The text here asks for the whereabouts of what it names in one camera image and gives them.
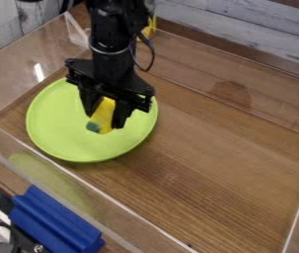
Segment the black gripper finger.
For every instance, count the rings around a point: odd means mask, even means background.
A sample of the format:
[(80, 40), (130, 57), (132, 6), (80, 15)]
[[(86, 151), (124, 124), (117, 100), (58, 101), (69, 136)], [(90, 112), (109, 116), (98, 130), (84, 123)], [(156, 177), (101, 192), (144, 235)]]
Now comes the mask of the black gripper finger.
[(112, 128), (122, 128), (126, 118), (130, 116), (133, 106), (129, 101), (117, 100), (112, 116)]
[(78, 88), (78, 97), (81, 101), (81, 106), (86, 117), (90, 117), (101, 103), (101, 95), (89, 88)]

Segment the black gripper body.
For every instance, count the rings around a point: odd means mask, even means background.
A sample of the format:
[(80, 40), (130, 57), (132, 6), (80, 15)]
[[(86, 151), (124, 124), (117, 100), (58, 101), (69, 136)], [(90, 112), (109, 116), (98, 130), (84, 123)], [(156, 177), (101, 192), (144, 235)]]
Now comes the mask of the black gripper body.
[(113, 100), (129, 101), (133, 109), (149, 111), (152, 86), (134, 71), (136, 52), (126, 49), (118, 53), (92, 52), (89, 59), (68, 58), (65, 81), (80, 87), (93, 89)]

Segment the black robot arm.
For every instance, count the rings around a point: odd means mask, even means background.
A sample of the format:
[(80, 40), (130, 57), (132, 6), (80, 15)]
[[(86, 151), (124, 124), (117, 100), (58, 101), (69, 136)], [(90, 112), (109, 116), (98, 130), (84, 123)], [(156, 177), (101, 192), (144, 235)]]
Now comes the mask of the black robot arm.
[(154, 90), (137, 75), (137, 43), (149, 43), (153, 0), (85, 0), (90, 19), (89, 59), (69, 58), (65, 81), (74, 85), (86, 129), (105, 134), (125, 126), (134, 110), (148, 112)]

